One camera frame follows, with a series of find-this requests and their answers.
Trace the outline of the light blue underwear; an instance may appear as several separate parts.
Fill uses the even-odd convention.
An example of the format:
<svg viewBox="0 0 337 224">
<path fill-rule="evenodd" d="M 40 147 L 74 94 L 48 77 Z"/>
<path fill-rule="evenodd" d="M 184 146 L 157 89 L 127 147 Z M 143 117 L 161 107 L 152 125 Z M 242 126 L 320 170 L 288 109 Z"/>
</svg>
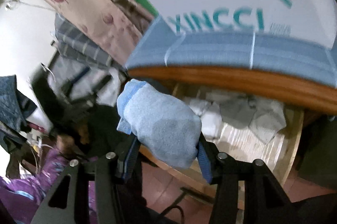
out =
<svg viewBox="0 0 337 224">
<path fill-rule="evenodd" d="M 117 130 L 134 134 L 158 160 L 188 169 L 197 157 L 202 122 L 193 110 L 174 96 L 132 79 L 116 101 Z"/>
</svg>

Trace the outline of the wooden drawer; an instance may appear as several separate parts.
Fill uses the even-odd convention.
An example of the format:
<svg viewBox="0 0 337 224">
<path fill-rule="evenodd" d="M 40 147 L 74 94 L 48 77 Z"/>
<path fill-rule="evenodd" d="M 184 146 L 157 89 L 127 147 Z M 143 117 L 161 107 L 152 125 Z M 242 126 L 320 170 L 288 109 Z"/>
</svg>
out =
<svg viewBox="0 0 337 224">
<path fill-rule="evenodd" d="M 284 114 L 287 122 L 286 128 L 279 131 L 268 144 L 262 143 L 250 129 L 236 129 L 227 124 L 221 125 L 220 137 L 213 140 L 213 143 L 220 151 L 228 153 L 236 160 L 245 162 L 253 162 L 255 159 L 263 160 L 278 182 L 284 185 L 300 143 L 304 112 L 286 106 Z M 207 184 L 197 160 L 189 169 L 175 169 L 156 159 L 143 145 L 140 147 L 140 152 L 161 169 L 185 183 L 190 190 L 215 198 L 217 187 Z"/>
</svg>

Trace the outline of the light grey patterned underwear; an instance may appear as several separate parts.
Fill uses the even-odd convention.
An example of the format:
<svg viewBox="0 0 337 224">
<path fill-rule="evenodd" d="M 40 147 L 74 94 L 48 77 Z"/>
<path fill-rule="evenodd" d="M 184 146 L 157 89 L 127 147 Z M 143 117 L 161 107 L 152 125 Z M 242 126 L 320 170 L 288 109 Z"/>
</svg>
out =
<svg viewBox="0 0 337 224">
<path fill-rule="evenodd" d="M 283 128 L 286 128 L 284 104 L 277 100 L 257 98 L 255 113 L 249 129 L 264 144 L 268 144 Z"/>
</svg>

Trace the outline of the white folded underwear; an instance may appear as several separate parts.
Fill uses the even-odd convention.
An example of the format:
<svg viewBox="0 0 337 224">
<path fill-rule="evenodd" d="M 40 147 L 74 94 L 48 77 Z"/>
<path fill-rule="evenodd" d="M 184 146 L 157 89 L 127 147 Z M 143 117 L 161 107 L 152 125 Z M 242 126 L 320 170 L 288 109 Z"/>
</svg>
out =
<svg viewBox="0 0 337 224">
<path fill-rule="evenodd" d="M 201 132 L 207 140 L 220 138 L 222 130 L 222 117 L 220 107 L 216 102 L 209 102 L 198 98 L 186 97 L 183 99 L 202 122 Z"/>
</svg>

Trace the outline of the grey plaid bedding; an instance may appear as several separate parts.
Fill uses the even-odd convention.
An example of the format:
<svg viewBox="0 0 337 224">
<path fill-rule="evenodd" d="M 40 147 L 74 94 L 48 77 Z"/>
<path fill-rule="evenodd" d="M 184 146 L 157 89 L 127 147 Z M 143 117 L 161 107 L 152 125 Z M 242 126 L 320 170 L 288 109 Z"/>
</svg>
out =
<svg viewBox="0 0 337 224">
<path fill-rule="evenodd" d="M 108 53 L 58 13 L 55 14 L 54 26 L 56 48 L 63 57 L 104 70 L 112 67 L 122 70 Z"/>
</svg>

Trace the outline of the blue checked cloth cover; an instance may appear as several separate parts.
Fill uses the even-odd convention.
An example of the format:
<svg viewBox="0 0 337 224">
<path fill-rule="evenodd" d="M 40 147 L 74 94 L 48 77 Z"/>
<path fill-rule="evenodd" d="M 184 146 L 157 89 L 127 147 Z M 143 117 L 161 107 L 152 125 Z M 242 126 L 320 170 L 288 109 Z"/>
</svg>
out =
<svg viewBox="0 0 337 224">
<path fill-rule="evenodd" d="M 126 69 L 152 66 L 220 66 L 262 70 L 336 87 L 336 48 L 258 32 L 176 36 L 157 17 L 129 56 Z"/>
</svg>

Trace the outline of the floral pink pillow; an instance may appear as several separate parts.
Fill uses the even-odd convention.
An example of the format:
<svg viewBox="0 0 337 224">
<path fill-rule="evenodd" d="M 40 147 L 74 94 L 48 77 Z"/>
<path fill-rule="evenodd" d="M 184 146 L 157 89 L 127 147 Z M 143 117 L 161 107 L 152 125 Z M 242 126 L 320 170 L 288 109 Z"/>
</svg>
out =
<svg viewBox="0 0 337 224">
<path fill-rule="evenodd" d="M 120 65 L 142 34 L 112 0 L 45 0 Z"/>
</svg>

